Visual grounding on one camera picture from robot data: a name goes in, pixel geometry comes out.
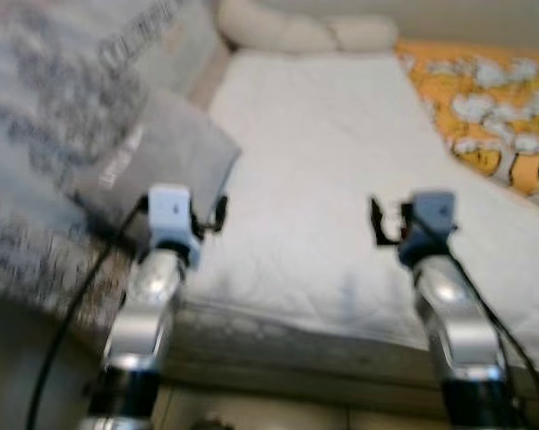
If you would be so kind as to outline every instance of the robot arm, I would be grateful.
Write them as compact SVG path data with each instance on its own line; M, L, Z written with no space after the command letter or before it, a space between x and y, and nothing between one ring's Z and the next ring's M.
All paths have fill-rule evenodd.
M186 270L199 264L205 231L219 232L224 223L225 197L216 222L207 226L198 224L184 187L155 185L148 198L150 251L131 271L79 430L152 429L159 375L172 339L175 295Z
M398 241L382 232L375 200L372 224L377 244L396 245L399 260L412 272L415 309L429 340L450 423L475 430L520 428L497 331L444 246L455 230L454 195L419 193L401 211L405 222Z

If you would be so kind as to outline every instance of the yellow patterned blanket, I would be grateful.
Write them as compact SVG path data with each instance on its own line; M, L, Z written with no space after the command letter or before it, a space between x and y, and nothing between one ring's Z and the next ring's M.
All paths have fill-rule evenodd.
M452 154L539 203L539 51L408 41L397 51Z

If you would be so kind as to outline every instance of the gray patterned blanket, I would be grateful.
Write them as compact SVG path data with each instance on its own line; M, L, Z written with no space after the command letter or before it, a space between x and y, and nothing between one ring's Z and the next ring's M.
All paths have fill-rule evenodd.
M130 176L137 189L175 178L188 182L208 216L239 150L171 91L190 81L172 80L184 74L174 51L205 64L204 47L176 45L204 11L183 0L0 2L0 297L54 316L65 311L102 245L89 233L102 185L104 199L128 204L117 194ZM210 33L204 45L213 50ZM117 160L122 188L113 190L107 171ZM129 209L113 206L115 217L104 221ZM108 328L128 267L115 250L78 315L81 330Z

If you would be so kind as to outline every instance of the bed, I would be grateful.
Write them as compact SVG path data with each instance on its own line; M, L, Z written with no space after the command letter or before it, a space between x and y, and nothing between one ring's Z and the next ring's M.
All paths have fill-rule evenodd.
M210 113L243 155L169 374L440 413L410 278L368 225L370 195L395 229L421 189L456 193L452 246L539 368L539 205L451 157L406 73L393 54L235 55Z

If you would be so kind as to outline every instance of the white bedsheet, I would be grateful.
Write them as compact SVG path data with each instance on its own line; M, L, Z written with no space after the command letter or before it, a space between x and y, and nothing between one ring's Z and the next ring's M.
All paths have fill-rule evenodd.
M425 348L408 273L373 246L368 197L396 228L414 190L452 190L452 247L539 367L539 208L448 155L393 55L244 52L211 114L244 153L189 300Z

